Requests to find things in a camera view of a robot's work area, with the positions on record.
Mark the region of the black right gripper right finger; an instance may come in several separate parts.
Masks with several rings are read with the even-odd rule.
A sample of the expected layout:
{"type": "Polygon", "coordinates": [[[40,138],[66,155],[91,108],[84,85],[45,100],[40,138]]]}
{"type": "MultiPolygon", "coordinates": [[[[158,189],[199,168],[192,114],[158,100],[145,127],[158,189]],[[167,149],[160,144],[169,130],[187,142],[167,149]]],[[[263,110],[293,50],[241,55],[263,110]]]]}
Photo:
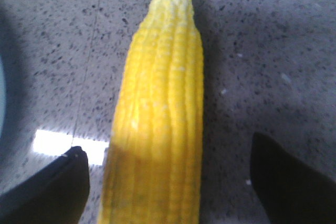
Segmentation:
{"type": "Polygon", "coordinates": [[[335,182],[259,132],[250,179],[270,223],[335,223],[335,182]]]}

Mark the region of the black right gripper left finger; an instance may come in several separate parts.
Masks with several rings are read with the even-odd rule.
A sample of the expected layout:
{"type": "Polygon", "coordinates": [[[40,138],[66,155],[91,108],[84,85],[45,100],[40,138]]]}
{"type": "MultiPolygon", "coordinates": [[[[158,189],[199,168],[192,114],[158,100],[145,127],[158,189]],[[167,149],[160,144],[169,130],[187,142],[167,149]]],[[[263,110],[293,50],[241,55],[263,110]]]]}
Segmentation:
{"type": "Polygon", "coordinates": [[[72,147],[1,195],[1,223],[78,223],[89,191],[87,154],[72,147]]]}

